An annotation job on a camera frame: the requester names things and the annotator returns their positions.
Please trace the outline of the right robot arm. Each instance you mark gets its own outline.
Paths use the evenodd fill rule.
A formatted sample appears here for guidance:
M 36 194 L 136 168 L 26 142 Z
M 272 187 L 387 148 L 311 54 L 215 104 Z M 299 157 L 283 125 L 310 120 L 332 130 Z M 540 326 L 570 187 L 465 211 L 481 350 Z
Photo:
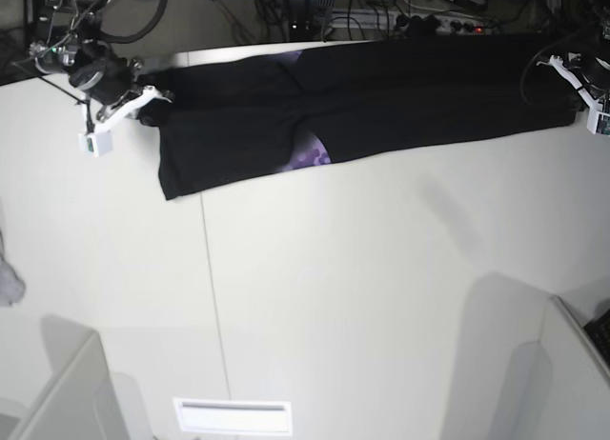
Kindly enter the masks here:
M 102 31 L 102 10 L 111 0 L 46 0 L 51 12 L 40 16 L 47 34 L 30 44 L 29 60 L 42 74 L 63 73 L 83 93 L 75 101 L 84 107 L 86 134 L 109 131 L 133 117 L 152 100 L 170 99 L 165 91 L 142 86 L 137 74 L 144 66 L 112 49 L 143 39 L 161 20 L 169 0 L 158 0 L 151 20 L 130 35 Z

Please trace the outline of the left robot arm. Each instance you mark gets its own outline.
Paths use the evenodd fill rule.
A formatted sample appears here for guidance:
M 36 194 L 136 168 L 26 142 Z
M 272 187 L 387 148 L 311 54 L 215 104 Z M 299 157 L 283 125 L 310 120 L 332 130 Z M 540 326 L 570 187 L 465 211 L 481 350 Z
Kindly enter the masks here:
M 609 0 L 545 0 L 549 31 L 556 55 L 577 79 L 576 91 L 586 91 L 598 110 L 609 111 Z

